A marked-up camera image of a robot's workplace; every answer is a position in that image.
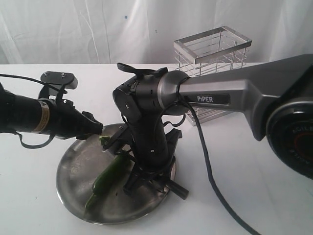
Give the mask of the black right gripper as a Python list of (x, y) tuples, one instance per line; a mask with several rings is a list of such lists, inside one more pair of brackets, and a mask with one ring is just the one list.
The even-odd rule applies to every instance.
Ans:
[[(142, 117), (132, 122), (132, 137), (138, 164), (147, 171), (155, 171), (170, 161), (170, 154), (163, 123), (157, 117)], [(151, 173), (133, 166), (123, 186), (126, 195), (131, 196), (151, 179)]]

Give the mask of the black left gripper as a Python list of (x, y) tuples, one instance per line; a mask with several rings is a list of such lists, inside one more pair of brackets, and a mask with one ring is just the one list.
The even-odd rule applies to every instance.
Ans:
[(60, 103), (57, 103), (49, 99), (46, 103), (50, 111), (46, 125), (47, 134), (54, 134), (61, 139), (76, 137), (79, 140), (86, 140), (92, 135), (102, 133), (103, 124), (97, 121), (90, 112), (78, 112), (72, 101), (62, 99)]

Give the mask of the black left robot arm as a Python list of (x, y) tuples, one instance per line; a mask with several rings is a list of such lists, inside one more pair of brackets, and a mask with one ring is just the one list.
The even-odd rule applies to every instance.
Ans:
[(79, 112), (69, 100), (33, 99), (0, 87), (0, 131), (37, 133), (60, 139), (84, 140), (100, 135), (103, 124), (91, 113)]

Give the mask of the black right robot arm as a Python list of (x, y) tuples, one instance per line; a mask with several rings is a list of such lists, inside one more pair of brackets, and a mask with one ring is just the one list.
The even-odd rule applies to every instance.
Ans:
[(161, 118), (196, 107), (242, 113), (258, 141), (267, 139), (276, 156), (297, 173), (313, 176), (313, 56), (303, 54), (242, 69), (190, 77), (178, 70), (137, 69), (113, 91), (126, 119), (135, 155), (127, 194), (160, 181), (172, 160)]

